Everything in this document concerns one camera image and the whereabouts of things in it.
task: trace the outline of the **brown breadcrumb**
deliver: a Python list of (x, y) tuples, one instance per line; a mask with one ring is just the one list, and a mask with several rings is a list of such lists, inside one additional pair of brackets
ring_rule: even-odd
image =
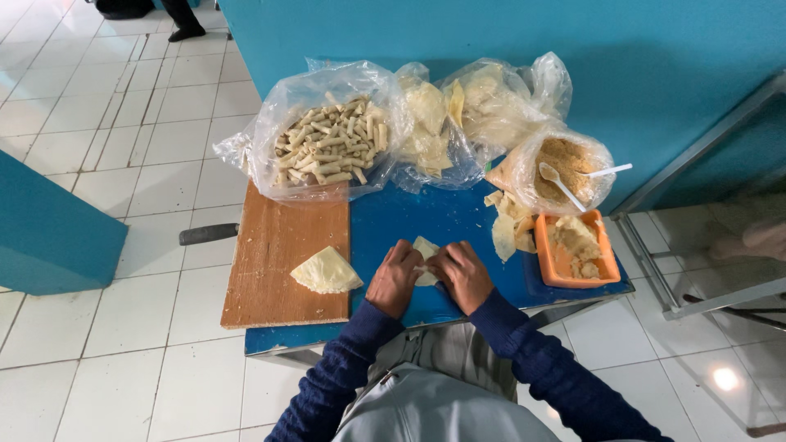
[(584, 159), (584, 152), (584, 147), (568, 140), (547, 138), (543, 142), (537, 158), (535, 158), (535, 192), (540, 197), (554, 200), (558, 203), (568, 203), (570, 201), (556, 184), (543, 179), (538, 164), (544, 162), (560, 173), (562, 183), (581, 200), (580, 195), (584, 194), (584, 192), (580, 192), (580, 190), (585, 189), (590, 184), (590, 179), (577, 172), (590, 173), (594, 171), (590, 163)]

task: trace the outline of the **dark blue sweater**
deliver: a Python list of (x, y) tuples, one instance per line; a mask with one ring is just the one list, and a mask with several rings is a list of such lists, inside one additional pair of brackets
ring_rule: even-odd
[[(537, 325), (517, 310), (497, 289), (470, 316), (499, 357), (512, 359), (513, 374), (530, 385), (536, 400), (545, 400), (582, 441), (645, 440), (673, 442), (662, 436), (623, 397), (586, 368), (560, 340), (536, 330)], [(266, 441), (331, 440), (344, 409), (364, 387), (376, 352), (404, 331), (401, 323), (365, 300), (341, 330), (325, 345), (322, 359), (299, 383)]]

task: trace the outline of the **white plastic spoon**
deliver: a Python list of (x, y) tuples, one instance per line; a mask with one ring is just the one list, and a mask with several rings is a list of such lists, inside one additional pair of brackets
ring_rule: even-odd
[(626, 171), (632, 167), (633, 165), (631, 163), (628, 163), (628, 164), (623, 164), (622, 166), (617, 166), (615, 168), (604, 169), (602, 171), (591, 172), (588, 174), (581, 174), (581, 175), (584, 175), (587, 178), (595, 178), (596, 176), (613, 174), (614, 172), (619, 172), (619, 171)]
[(576, 198), (576, 196), (573, 193), (571, 193), (571, 191), (568, 190), (567, 187), (565, 187), (565, 185), (562, 183), (562, 181), (560, 180), (560, 173), (556, 171), (555, 168), (549, 166), (546, 163), (540, 163), (538, 165), (538, 169), (540, 170), (543, 179), (547, 179), (550, 182), (556, 184), (556, 186), (559, 187), (560, 190), (562, 190), (562, 192), (566, 194), (568, 198), (571, 199), (571, 202), (573, 204), (576, 204), (576, 207), (578, 207), (578, 209), (582, 211), (582, 213), (587, 211), (586, 207), (584, 207), (584, 205), (578, 200), (578, 198)]

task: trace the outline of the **blue partition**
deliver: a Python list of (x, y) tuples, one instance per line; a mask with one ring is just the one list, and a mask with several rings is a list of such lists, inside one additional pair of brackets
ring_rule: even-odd
[(0, 151), (0, 285), (31, 295), (112, 282), (128, 227)]
[(606, 143), (609, 212), (786, 65), (783, 0), (222, 0), (260, 96), (304, 57), (420, 61), (439, 79), (480, 57), (530, 64), (554, 51), (575, 92), (567, 119)]

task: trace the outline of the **plastic bag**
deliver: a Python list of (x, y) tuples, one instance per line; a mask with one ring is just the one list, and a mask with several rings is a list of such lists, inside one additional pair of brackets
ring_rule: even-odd
[(477, 144), (482, 163), (510, 152), (545, 125), (563, 126), (573, 90), (564, 64), (551, 52), (531, 68), (481, 58), (438, 84), (447, 94), (454, 80), (465, 94), (464, 133)]
[(411, 193), (424, 184), (445, 190), (469, 189), (483, 178), (483, 165), (464, 132), (448, 115), (448, 98), (428, 82), (428, 68), (404, 64), (398, 71), (413, 130), (399, 149), (393, 182)]
[[(213, 146), (226, 163), (239, 167), (254, 181), (259, 192), (280, 202), (350, 201), (382, 190), (396, 161), (396, 150), (412, 131), (412, 119), (393, 72), (369, 61), (325, 63), (307, 61), (310, 71), (280, 80), (265, 98), (256, 120), (240, 134)], [(275, 153), (278, 137), (299, 121), (309, 109), (348, 103), (367, 95), (384, 114), (388, 128), (387, 149), (365, 169), (367, 183), (358, 181), (320, 185), (300, 182), (274, 184), (279, 172)]]
[[(538, 171), (538, 154), (541, 152), (544, 142), (551, 138), (570, 142), (580, 149), (578, 153), (583, 159), (581, 164), (585, 168), (583, 173), (614, 167), (611, 153), (603, 143), (595, 138), (571, 131), (567, 127), (546, 126), (530, 136), (524, 144), (512, 150), (496, 168), (486, 173), (486, 180), (500, 189), (513, 192), (524, 205), (529, 206), (536, 213), (580, 215), (581, 212), (578, 208), (568, 201), (567, 197), (552, 183), (546, 183), (548, 184), (547, 190), (552, 190), (551, 195), (559, 197), (561, 201), (555, 201), (542, 195), (541, 191), (545, 189), (542, 186), (545, 181), (541, 181), (537, 185), (540, 186), (541, 191), (536, 187), (536, 180), (542, 180), (540, 171)], [(544, 160), (544, 162), (559, 168), (558, 164), (554, 164), (552, 160)], [(561, 176), (561, 179), (566, 182), (569, 177)], [(615, 179), (616, 174), (602, 175), (586, 179), (586, 181), (581, 179), (583, 184), (574, 194), (586, 206), (587, 210), (592, 210), (608, 196)]]

